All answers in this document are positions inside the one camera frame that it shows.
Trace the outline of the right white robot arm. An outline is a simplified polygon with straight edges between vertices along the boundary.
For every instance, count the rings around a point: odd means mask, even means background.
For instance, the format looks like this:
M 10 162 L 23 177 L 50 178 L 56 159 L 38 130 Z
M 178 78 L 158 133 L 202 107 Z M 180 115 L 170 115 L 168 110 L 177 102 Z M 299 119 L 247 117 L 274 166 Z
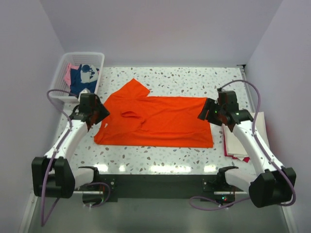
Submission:
M 244 147 L 256 173 L 243 173 L 236 166 L 223 167 L 214 184 L 223 191 L 235 186 L 247 192 L 258 208 L 294 200 L 294 169 L 285 167 L 270 151 L 250 112 L 239 108 L 236 93 L 220 88 L 217 91 L 218 98 L 207 99 L 198 118 L 228 128 Z

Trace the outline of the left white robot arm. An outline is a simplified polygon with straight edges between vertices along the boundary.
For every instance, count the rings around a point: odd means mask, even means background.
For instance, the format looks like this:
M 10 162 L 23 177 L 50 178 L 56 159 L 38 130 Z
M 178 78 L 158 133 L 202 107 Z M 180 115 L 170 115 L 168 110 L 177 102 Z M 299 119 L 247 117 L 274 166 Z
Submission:
M 94 93 L 83 93 L 79 104 L 70 115 L 65 114 L 68 122 L 60 138 L 42 157 L 32 161 L 34 194 L 37 197 L 68 199 L 75 189 L 81 186 L 89 190 L 100 187 L 99 171 L 93 166 L 83 166 L 72 171 L 69 162 L 82 138 L 93 125 L 109 116 L 109 111 Z

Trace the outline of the orange t shirt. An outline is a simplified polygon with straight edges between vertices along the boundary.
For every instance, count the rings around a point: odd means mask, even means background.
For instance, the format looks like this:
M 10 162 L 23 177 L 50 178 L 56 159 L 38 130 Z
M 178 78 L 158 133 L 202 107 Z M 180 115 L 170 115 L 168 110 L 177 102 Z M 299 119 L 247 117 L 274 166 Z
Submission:
M 150 96 L 136 79 L 105 101 L 110 115 L 94 136 L 98 145 L 212 148 L 210 124 L 198 119 L 205 98 Z

